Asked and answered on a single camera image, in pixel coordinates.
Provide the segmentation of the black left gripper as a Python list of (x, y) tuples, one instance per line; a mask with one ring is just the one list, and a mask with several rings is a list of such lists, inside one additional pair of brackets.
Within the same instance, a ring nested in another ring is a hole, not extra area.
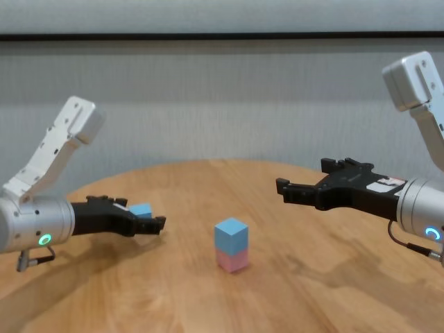
[(72, 236), (97, 233), (115, 233), (124, 237), (135, 234), (159, 235), (167, 218), (135, 218), (127, 209), (126, 198), (86, 196), (87, 202), (72, 203), (74, 210), (74, 230)]

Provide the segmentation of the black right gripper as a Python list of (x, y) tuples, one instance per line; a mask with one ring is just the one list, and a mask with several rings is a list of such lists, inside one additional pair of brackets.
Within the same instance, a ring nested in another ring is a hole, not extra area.
[(315, 186), (277, 178), (277, 193), (285, 203), (313, 206), (321, 211), (346, 207), (396, 220), (400, 191), (406, 180), (373, 173), (373, 164), (350, 157), (323, 158), (321, 171), (327, 175)]

